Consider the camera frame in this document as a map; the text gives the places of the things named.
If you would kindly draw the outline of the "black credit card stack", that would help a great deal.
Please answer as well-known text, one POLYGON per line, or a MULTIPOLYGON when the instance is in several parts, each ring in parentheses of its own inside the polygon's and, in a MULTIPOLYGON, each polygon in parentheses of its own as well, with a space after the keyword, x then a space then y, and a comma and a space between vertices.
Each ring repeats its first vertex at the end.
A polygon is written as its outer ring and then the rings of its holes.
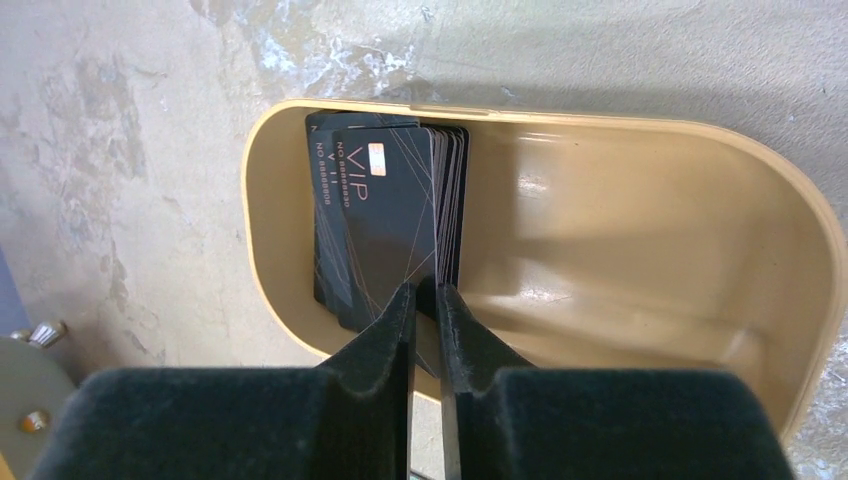
POLYGON ((435 288, 457 285, 470 133, 399 114, 306 117, 315 201, 314 296, 359 333, 403 283, 420 299, 416 362, 439 375, 435 288))

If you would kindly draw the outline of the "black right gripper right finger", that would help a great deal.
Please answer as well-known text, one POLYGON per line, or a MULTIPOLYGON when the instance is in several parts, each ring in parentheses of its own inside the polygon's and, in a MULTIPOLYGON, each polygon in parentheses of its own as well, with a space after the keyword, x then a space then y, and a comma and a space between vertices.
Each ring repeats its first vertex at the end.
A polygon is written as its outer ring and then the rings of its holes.
POLYGON ((450 479, 789 479, 764 409, 735 375, 543 369, 436 292, 450 479))

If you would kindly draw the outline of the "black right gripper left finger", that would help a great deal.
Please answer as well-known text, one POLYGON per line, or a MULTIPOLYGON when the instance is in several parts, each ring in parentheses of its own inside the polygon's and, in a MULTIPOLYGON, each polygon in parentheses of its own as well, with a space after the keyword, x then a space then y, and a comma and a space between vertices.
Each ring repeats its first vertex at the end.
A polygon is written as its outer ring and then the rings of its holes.
POLYGON ((70 398, 36 479, 406 479, 416 306, 311 368, 125 368, 70 398))

